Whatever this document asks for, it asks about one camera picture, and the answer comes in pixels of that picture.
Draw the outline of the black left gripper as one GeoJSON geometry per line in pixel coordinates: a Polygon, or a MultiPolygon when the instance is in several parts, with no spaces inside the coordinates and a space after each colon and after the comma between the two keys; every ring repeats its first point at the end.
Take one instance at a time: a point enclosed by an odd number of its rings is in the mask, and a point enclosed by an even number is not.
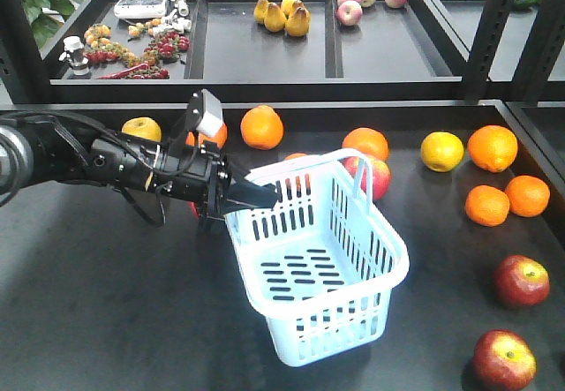
{"type": "Polygon", "coordinates": [[[188,201],[199,228],[220,232],[224,214],[255,208],[272,208],[279,200],[272,184],[259,185],[249,180],[249,169],[225,160],[219,147],[206,141],[197,147],[186,147],[180,157],[164,152],[155,157],[162,173],[152,171],[145,190],[157,197],[188,201]]]}

